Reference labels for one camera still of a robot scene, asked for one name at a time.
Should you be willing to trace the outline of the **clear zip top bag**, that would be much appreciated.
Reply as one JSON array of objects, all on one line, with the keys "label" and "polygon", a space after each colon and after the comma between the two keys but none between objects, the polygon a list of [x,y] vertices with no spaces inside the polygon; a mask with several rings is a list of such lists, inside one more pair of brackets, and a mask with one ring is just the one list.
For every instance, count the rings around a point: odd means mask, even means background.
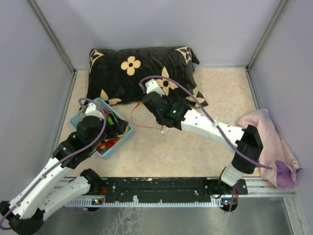
[{"label": "clear zip top bag", "polygon": [[158,124],[155,117],[145,108],[141,101],[131,110],[130,118],[136,127],[156,130],[164,136],[169,136],[173,131],[173,128]]}]

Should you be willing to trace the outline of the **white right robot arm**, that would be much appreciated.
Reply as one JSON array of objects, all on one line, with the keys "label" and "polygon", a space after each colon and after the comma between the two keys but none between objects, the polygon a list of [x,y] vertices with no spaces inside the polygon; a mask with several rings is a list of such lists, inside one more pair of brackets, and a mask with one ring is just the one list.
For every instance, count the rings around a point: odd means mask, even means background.
[{"label": "white right robot arm", "polygon": [[211,121],[189,105],[171,103],[164,95],[151,92],[142,103],[155,116],[158,124],[190,132],[214,141],[234,152],[231,162],[219,177],[219,190],[231,193],[245,174],[254,172],[259,163],[263,143],[255,126],[235,127],[219,121]]}]

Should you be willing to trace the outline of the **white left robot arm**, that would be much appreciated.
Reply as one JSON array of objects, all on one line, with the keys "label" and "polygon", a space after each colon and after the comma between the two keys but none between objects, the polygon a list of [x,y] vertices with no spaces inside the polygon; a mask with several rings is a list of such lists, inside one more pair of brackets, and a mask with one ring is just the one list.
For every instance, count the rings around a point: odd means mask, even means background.
[{"label": "white left robot arm", "polygon": [[76,131],[54,150],[35,179],[14,199],[0,203],[0,221],[8,222],[8,227],[1,226],[1,229],[33,235],[71,199],[86,193],[98,193],[102,188],[101,178],[92,169],[84,170],[68,186],[56,192],[51,190],[107,139],[123,136],[128,130],[128,122],[114,114],[85,116],[77,124]]}]

